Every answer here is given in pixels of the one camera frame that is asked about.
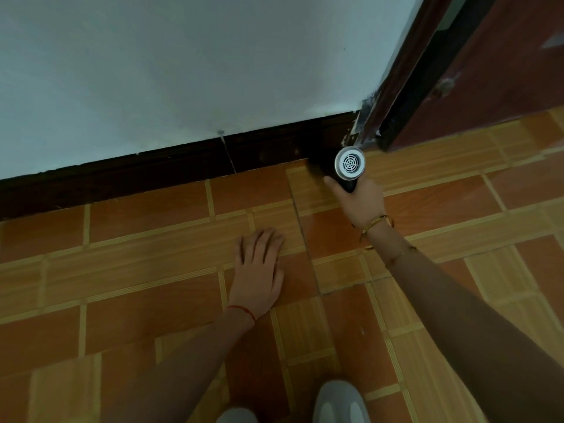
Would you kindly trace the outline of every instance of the thin bracelet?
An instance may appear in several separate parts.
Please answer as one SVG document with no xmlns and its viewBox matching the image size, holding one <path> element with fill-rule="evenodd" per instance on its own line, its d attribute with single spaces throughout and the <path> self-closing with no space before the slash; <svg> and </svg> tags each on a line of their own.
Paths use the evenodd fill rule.
<svg viewBox="0 0 564 423">
<path fill-rule="evenodd" d="M 366 233 L 368 232 L 368 230 L 370 230 L 372 227 L 374 227 L 375 225 L 377 225 L 381 220 L 385 219 L 386 221 L 388 221 L 388 224 L 391 225 L 391 227 L 394 226 L 394 220 L 392 220 L 391 218 L 389 218 L 387 215 L 380 215 L 377 216 L 375 219 L 373 219 L 372 221 L 370 221 L 368 223 L 368 225 L 364 228 L 364 230 L 362 231 L 362 233 L 360 234 L 360 237 L 358 238 L 358 241 L 361 242 L 362 238 L 364 236 L 366 236 Z"/>
<path fill-rule="evenodd" d="M 402 252 L 398 256 L 391 258 L 390 262 L 385 265 L 386 269 L 390 270 L 390 268 L 396 263 L 396 261 L 398 260 L 399 257 L 404 256 L 405 254 L 407 254 L 411 251 L 416 251 L 416 250 L 417 250 L 416 246 L 410 246 L 409 248 L 407 248 L 407 251 Z"/>
<path fill-rule="evenodd" d="M 243 307 L 242 305 L 240 306 L 240 305 L 236 305 L 236 304 L 228 305 L 228 306 L 225 308 L 225 310 L 227 310 L 228 308 L 239 308 L 239 309 L 243 310 L 244 312 L 249 313 L 249 314 L 250 314 L 250 317 L 253 318 L 253 322 L 254 322 L 254 323 L 257 323 L 257 318 L 254 317 L 253 312 L 251 312 L 248 308 Z"/>
</svg>

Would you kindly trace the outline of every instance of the orange floor tile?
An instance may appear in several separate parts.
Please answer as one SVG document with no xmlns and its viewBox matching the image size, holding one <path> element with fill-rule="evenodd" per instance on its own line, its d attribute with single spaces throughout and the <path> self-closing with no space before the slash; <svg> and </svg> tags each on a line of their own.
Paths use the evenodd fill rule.
<svg viewBox="0 0 564 423">
<path fill-rule="evenodd" d="M 367 153 L 397 228 L 564 364 L 564 108 Z M 286 235 L 273 310 L 192 423 L 308 421 L 343 377 L 374 423 L 483 422 L 377 254 L 303 163 L 0 223 L 0 421 L 95 421 L 225 307 L 238 235 Z"/>
</svg>

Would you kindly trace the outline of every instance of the white wall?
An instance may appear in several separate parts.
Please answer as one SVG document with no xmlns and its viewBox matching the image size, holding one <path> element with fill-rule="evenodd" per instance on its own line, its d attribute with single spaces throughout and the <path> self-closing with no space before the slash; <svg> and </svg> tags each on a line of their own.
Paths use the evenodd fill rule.
<svg viewBox="0 0 564 423">
<path fill-rule="evenodd" d="M 0 178 L 360 108 L 421 0 L 2 0 Z"/>
</svg>

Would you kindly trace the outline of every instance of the gold bangle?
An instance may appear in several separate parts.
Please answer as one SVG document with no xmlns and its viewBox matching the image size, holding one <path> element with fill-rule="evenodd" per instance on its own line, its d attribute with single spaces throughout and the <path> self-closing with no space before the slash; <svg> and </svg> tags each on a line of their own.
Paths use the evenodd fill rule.
<svg viewBox="0 0 564 423">
<path fill-rule="evenodd" d="M 391 266 L 393 266 L 396 261 L 399 259 L 399 257 L 404 256 L 405 254 L 407 254 L 408 252 L 411 251 L 416 251 L 417 247 L 416 246 L 410 246 L 409 248 L 407 248 L 407 251 L 402 252 L 401 254 L 399 254 L 398 256 L 395 256 L 393 258 L 390 259 L 389 263 L 385 264 L 384 267 L 386 267 L 387 270 L 390 270 Z"/>
<path fill-rule="evenodd" d="M 364 230 L 362 231 L 362 233 L 360 234 L 360 237 L 358 238 L 358 241 L 362 241 L 362 238 L 366 235 L 366 233 L 368 232 L 368 230 L 370 230 L 372 227 L 374 227 L 375 225 L 377 225 L 377 223 L 379 223 L 381 220 L 385 219 L 389 225 L 391 225 L 391 227 L 394 226 L 394 220 L 391 220 L 387 215 L 380 215 L 377 216 L 375 219 L 373 219 L 372 221 L 370 221 L 368 223 L 368 225 L 364 228 Z"/>
</svg>

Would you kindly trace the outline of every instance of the dark wooden baseboard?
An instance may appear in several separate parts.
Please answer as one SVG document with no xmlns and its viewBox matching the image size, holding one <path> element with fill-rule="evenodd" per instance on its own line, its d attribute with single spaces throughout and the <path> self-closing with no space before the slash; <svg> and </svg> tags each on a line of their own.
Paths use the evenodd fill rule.
<svg viewBox="0 0 564 423">
<path fill-rule="evenodd" d="M 355 113 L 0 180 L 0 220 L 94 203 L 308 157 L 339 146 Z"/>
</svg>

